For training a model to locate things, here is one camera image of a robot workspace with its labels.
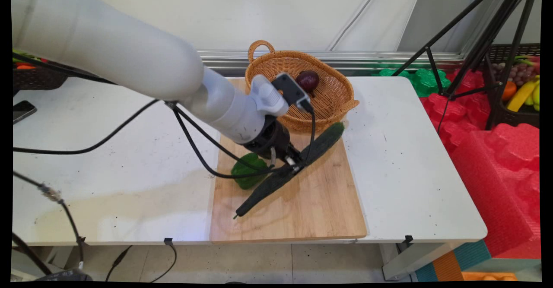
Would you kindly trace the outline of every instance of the wicker basket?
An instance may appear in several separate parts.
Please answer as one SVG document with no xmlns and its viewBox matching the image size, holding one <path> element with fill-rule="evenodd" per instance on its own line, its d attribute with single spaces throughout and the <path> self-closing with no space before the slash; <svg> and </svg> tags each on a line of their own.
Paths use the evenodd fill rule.
<svg viewBox="0 0 553 288">
<path fill-rule="evenodd" d="M 253 52 L 260 45 L 267 46 L 270 53 L 254 60 Z M 259 40 L 249 47 L 248 59 L 250 64 L 245 71 L 246 93 L 249 93 L 251 80 L 257 74 L 262 74 L 269 81 L 273 81 L 282 72 L 290 74 L 292 78 L 296 78 L 301 71 L 305 70 L 317 72 L 319 84 L 314 91 L 315 97 L 311 97 L 317 131 L 340 121 L 349 110 L 359 104 L 359 101 L 353 99 L 353 88 L 348 79 L 310 54 L 297 51 L 275 52 L 269 42 Z M 311 131 L 311 116 L 309 113 L 299 111 L 295 105 L 291 105 L 288 113 L 279 120 L 289 129 Z"/>
</svg>

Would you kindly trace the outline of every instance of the basket handle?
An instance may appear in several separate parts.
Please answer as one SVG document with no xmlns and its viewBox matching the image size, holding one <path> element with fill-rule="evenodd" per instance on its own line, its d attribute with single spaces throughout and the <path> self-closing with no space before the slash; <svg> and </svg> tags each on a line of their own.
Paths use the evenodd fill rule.
<svg viewBox="0 0 553 288">
<path fill-rule="evenodd" d="M 249 50 L 248 50 L 248 60 L 249 60 L 249 62 L 253 62 L 253 52 L 255 52 L 255 49 L 258 48 L 260 45 L 267 46 L 269 48 L 269 52 L 271 52 L 271 53 L 275 52 L 275 49 L 271 45 L 271 43 L 269 43 L 267 41 L 263 41 L 263 40 L 257 40 L 255 42 L 251 43 L 251 45 L 249 46 Z"/>
</svg>

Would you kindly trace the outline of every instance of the cucumber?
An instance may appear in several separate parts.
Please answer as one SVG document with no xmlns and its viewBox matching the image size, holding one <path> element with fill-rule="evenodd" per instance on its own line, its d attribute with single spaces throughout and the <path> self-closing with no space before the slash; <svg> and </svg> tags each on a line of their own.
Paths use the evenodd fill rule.
<svg viewBox="0 0 553 288">
<path fill-rule="evenodd" d="M 309 155 L 309 160 L 306 161 L 306 166 L 315 162 L 320 158 L 328 149 L 340 139 L 344 132 L 344 124 L 342 122 L 334 123 L 328 127 L 322 134 L 313 141 L 311 145 L 312 150 Z M 305 159 L 308 153 L 308 146 L 302 150 L 300 156 Z M 295 174 L 292 174 L 292 166 L 279 170 L 274 174 L 268 176 L 255 190 L 251 193 L 247 200 L 236 210 L 236 215 L 242 217 L 249 212 L 257 203 L 263 201 L 263 199 L 279 188 L 283 187 L 289 180 L 294 178 Z"/>
</svg>

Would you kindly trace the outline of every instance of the red onion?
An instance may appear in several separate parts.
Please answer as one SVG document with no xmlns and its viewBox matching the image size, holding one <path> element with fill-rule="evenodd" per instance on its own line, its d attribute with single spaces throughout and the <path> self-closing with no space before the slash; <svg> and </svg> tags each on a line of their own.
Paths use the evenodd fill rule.
<svg viewBox="0 0 553 288">
<path fill-rule="evenodd" d="M 318 86 L 318 74 L 315 71 L 301 71 L 296 77 L 296 83 L 307 93 L 313 93 Z"/>
</svg>

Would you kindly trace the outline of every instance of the fruit basket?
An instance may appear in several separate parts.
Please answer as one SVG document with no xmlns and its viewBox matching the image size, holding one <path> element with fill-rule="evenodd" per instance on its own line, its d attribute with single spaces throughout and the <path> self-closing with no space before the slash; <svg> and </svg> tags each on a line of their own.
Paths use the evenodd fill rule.
<svg viewBox="0 0 553 288">
<path fill-rule="evenodd" d="M 505 62 L 509 56 L 510 48 L 510 44 L 495 44 L 488 50 L 489 62 L 484 60 L 482 67 L 482 74 L 484 76 L 484 84 L 486 87 L 489 87 L 497 82 L 496 76 L 493 73 L 494 68 L 492 67 L 492 64 Z M 540 44 L 521 44 L 517 51 L 517 55 L 521 54 L 539 56 Z M 490 107 L 492 108 L 494 108 L 492 103 L 495 101 L 496 95 L 503 95 L 503 92 L 500 93 L 497 89 L 490 89 L 488 91 L 488 101 L 490 102 Z M 507 109 L 503 101 L 500 100 L 499 105 L 495 107 L 497 108 L 497 111 L 495 112 L 494 118 L 488 120 L 491 120 L 492 126 L 499 123 L 506 123 L 512 126 L 517 126 L 520 123 L 527 123 L 537 128 L 540 127 L 540 113 L 535 111 L 532 106 L 523 105 L 518 112 L 514 112 Z"/>
<path fill-rule="evenodd" d="M 253 52 L 260 46 L 269 48 L 268 54 L 253 58 Z M 300 72 L 312 70 L 318 74 L 320 83 L 311 96 L 311 104 L 315 110 L 315 129 L 324 130 L 340 121 L 346 113 L 355 108 L 359 101 L 353 99 L 353 88 L 348 79 L 329 65 L 314 56 L 297 51 L 275 51 L 267 41 L 253 42 L 248 52 L 249 66 L 245 72 L 246 93 L 251 88 L 251 80 L 257 74 L 262 74 L 269 81 L 282 72 L 290 74 L 296 79 Z M 311 131 L 311 116 L 299 111 L 291 105 L 288 113 L 279 117 L 279 121 L 289 129 L 297 131 Z"/>
</svg>

